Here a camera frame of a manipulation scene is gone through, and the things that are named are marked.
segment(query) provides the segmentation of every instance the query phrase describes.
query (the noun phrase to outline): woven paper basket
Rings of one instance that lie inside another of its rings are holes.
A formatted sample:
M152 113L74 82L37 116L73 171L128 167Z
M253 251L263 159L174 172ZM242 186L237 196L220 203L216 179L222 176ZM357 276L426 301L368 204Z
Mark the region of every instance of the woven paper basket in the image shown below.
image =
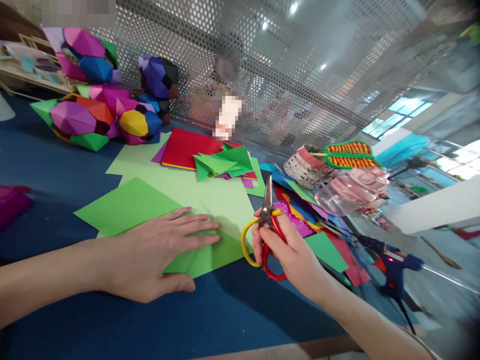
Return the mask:
M305 144L283 164L285 172L305 189L318 188L331 173L335 171L310 153L321 153L322 151L313 145Z

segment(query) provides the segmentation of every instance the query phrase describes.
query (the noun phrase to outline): person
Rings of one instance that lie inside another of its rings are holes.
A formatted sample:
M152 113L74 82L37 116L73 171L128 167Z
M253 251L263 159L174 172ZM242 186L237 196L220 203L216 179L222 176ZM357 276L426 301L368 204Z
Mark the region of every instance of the person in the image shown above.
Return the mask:
M48 304L89 291L140 303L195 291L187 274L163 274L176 256L220 240L215 234L190 236L220 227L207 214L187 215L191 210L183 207L122 235L85 240L0 267L0 329ZM260 216L260 210L254 215ZM437 359L414 335L331 277L285 215L278 222L286 243L267 227L252 229L259 264L265 242L288 280L329 313L370 359Z

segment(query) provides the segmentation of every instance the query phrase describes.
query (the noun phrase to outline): yellow scissor handle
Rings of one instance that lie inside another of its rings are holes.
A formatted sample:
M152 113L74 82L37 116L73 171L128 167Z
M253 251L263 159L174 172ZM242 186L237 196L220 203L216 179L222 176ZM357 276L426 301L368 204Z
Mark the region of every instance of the yellow scissor handle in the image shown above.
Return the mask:
M274 210L272 211L271 213L272 216L279 216L279 215L282 215L282 211L281 210ZM243 256L245 257L245 259L248 261L248 263L250 265L252 265L253 267L255 268L259 268L261 267L262 265L258 264L256 261L253 261L252 258L250 257L249 255L249 251L247 250L247 244L245 242L245 236L247 236L247 231L253 226L255 225L256 223L258 223L260 221L260 217L257 217L255 219L253 219L252 221L250 221L244 228L243 228L243 231L241 232L241 250L243 251Z

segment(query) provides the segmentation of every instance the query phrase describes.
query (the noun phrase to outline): red scissor handle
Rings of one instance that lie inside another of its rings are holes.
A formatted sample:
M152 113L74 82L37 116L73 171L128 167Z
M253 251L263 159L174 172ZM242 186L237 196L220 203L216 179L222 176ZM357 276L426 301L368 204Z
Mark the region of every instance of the red scissor handle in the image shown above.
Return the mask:
M273 231L284 241L287 242L287 239L285 238L284 233L282 232L282 229L280 228L279 222L277 220L276 216L272 216L271 218L271 224L273 226ZM267 243L263 246L263 269L265 270L266 274L268 275L269 278L275 280L275 281L285 281L287 280L287 275L285 273L282 273L280 275L274 274L273 272L270 271L269 265L268 265L268 260L269 260L269 255L271 253L271 250Z

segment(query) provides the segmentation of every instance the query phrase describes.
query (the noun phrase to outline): glue gun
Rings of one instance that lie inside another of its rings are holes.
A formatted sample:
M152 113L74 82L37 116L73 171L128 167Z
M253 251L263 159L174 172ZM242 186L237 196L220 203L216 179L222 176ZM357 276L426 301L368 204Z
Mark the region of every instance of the glue gun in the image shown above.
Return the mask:
M358 242L374 251L378 258L373 266L379 268L386 276L386 283L380 289L389 297L400 302L405 295L404 269L419 271L425 263L412 254L402 254L400 249L372 237L358 235Z

